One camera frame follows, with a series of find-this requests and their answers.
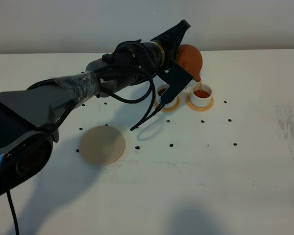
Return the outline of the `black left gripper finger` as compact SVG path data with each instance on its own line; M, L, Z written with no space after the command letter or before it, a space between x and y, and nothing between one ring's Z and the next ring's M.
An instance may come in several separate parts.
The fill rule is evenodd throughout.
M166 49L178 49L186 31L190 28L186 20L181 20L177 25L151 39Z

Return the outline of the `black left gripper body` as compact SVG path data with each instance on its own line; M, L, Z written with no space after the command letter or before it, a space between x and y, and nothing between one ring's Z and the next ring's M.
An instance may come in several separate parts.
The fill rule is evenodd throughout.
M145 75L127 65L139 68L151 77L157 76L160 71L168 72L171 64L177 63L177 53L178 49L166 49L157 42L122 42L112 53L112 64L120 64L113 68L113 83L115 86L129 86L147 81Z

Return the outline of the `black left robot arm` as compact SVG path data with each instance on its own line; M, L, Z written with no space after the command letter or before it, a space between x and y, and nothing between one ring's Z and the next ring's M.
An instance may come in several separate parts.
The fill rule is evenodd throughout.
M58 128L69 113L93 96L117 98L127 86L149 82L155 98L158 76L168 84L157 106L150 104L142 124L171 103L192 76L177 62L190 25L182 20L149 42L125 41L114 52L89 63L84 72L56 77L24 91L0 93L0 196L37 174L58 142Z

